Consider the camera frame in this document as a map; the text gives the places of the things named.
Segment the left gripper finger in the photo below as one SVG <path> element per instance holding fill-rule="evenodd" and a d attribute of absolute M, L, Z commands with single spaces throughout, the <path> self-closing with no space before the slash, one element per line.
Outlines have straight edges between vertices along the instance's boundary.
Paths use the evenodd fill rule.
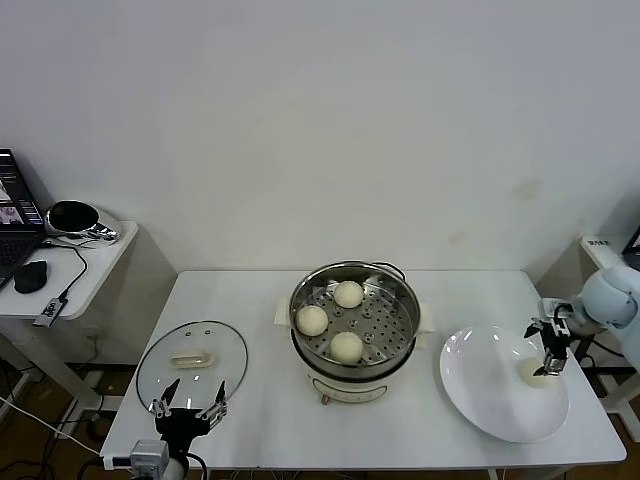
<path fill-rule="evenodd" d="M 155 398 L 151 403 L 151 412 L 157 419 L 168 417 L 170 412 L 171 402 L 179 387 L 180 379 L 173 381 L 168 387 L 165 388 L 159 398 Z"/>
<path fill-rule="evenodd" d="M 227 415 L 228 407 L 226 401 L 226 382 L 222 381 L 216 393 L 214 402 L 202 409 L 196 417 L 209 426 L 209 430 L 213 430 Z"/>

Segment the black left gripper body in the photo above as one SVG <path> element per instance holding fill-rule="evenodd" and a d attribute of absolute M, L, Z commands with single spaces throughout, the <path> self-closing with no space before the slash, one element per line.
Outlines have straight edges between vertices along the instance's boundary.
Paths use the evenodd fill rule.
<path fill-rule="evenodd" d="M 208 434 L 208 421 L 199 410 L 171 408 L 155 417 L 155 428 L 170 453 L 187 453 L 194 439 Z"/>

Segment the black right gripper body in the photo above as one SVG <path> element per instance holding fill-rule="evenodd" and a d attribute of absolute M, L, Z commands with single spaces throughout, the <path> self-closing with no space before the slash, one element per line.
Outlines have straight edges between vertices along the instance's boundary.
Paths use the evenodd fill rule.
<path fill-rule="evenodd" d="M 566 356 L 571 343 L 571 332 L 564 318 L 551 318 L 542 321 L 542 343 L 550 356 Z"/>

